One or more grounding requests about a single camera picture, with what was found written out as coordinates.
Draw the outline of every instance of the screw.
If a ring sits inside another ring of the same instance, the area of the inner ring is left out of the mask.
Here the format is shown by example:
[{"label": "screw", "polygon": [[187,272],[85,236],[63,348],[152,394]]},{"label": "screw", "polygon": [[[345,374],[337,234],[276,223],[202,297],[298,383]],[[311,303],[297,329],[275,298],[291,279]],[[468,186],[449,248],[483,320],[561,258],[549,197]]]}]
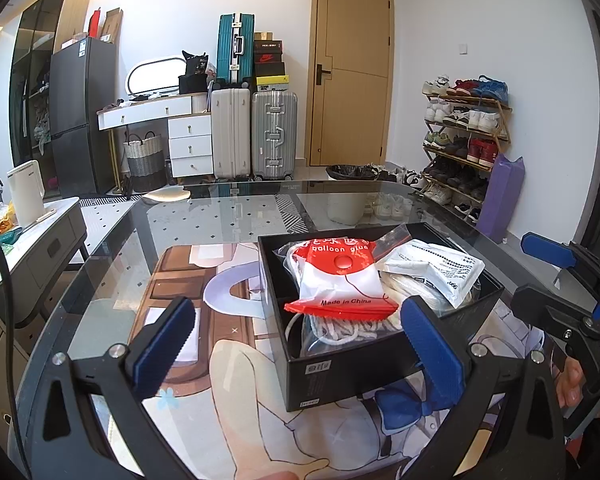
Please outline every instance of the screw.
[{"label": "screw", "polygon": [[539,350],[532,350],[531,360],[537,365],[541,365],[542,363],[544,363],[544,354]]},{"label": "screw", "polygon": [[120,343],[117,343],[109,348],[109,355],[114,359],[122,357],[124,354],[126,354],[126,346]]},{"label": "screw", "polygon": [[484,357],[488,352],[487,347],[482,343],[474,343],[471,345],[471,353],[476,357]]},{"label": "screw", "polygon": [[66,355],[64,355],[62,352],[58,352],[51,358],[51,362],[53,364],[55,364],[56,366],[60,366],[65,361],[66,361]]}]

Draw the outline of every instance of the white sticker label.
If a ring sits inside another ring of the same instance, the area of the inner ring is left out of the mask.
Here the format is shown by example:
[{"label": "white sticker label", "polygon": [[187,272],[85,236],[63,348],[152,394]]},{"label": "white sticker label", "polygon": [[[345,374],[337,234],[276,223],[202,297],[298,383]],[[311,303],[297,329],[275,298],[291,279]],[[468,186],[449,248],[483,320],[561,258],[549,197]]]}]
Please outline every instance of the white sticker label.
[{"label": "white sticker label", "polygon": [[307,406],[313,406],[314,404],[318,404],[318,402],[320,402],[320,399],[306,400],[305,402],[300,403],[300,407],[306,408]]},{"label": "white sticker label", "polygon": [[309,374],[315,374],[317,372],[325,372],[327,371],[329,368],[331,368],[331,361],[322,361],[320,363],[314,363],[311,365],[307,365],[305,370],[304,370],[304,374],[305,375],[309,375]]}]

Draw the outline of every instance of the anime table mat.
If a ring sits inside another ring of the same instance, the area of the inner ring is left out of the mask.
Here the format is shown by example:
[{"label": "anime table mat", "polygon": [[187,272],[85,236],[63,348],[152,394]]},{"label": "anime table mat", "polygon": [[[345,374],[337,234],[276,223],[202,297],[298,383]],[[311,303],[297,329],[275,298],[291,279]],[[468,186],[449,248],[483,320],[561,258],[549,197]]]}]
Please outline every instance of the anime table mat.
[{"label": "anime table mat", "polygon": [[[253,243],[174,246],[160,258],[130,339],[175,296],[192,300],[198,313],[192,335],[158,395],[143,402],[174,452],[200,479],[397,478],[448,412],[427,402],[431,386],[422,373],[288,413],[269,341],[278,335],[267,333],[260,294]],[[475,340],[494,354],[521,358],[544,338],[499,301]],[[494,396],[461,469],[484,449],[501,398]],[[141,474],[110,417],[108,437],[120,463]]]}]

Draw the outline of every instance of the refrigerator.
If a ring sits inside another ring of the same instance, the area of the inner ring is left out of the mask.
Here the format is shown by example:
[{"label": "refrigerator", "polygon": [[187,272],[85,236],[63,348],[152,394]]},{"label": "refrigerator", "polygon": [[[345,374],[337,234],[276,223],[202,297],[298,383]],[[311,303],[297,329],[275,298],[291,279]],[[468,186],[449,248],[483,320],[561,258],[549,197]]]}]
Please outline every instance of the refrigerator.
[{"label": "refrigerator", "polygon": [[49,121],[62,197],[104,195],[114,186],[109,136],[96,112],[114,101],[116,46],[85,38],[51,57]]}]

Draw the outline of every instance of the glass tabletop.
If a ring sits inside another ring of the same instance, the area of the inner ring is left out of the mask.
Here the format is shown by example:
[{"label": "glass tabletop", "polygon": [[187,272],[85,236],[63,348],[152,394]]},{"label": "glass tabletop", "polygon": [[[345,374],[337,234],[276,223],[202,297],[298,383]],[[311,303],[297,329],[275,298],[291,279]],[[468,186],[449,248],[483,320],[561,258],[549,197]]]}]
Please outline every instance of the glass tabletop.
[{"label": "glass tabletop", "polygon": [[[29,420],[38,383],[51,356],[102,355],[115,343],[129,342],[172,298],[184,295],[199,313],[194,333],[170,371],[173,380],[143,405],[197,477],[257,479],[291,472],[301,480],[355,478],[389,468],[388,478],[394,478],[396,468],[413,458],[405,449],[426,443],[444,414],[423,418],[416,434],[386,431],[364,399],[286,412],[272,362],[274,335],[267,333],[260,303],[259,236],[426,222],[485,262],[505,287],[504,303],[527,283],[560,294],[555,267],[495,244],[452,208],[401,184],[244,182],[175,191],[160,199],[172,202],[137,200],[50,316],[18,391],[27,450],[35,440]],[[93,396],[93,402],[117,459],[140,472],[104,399]],[[10,456],[16,455],[10,438]]]}]

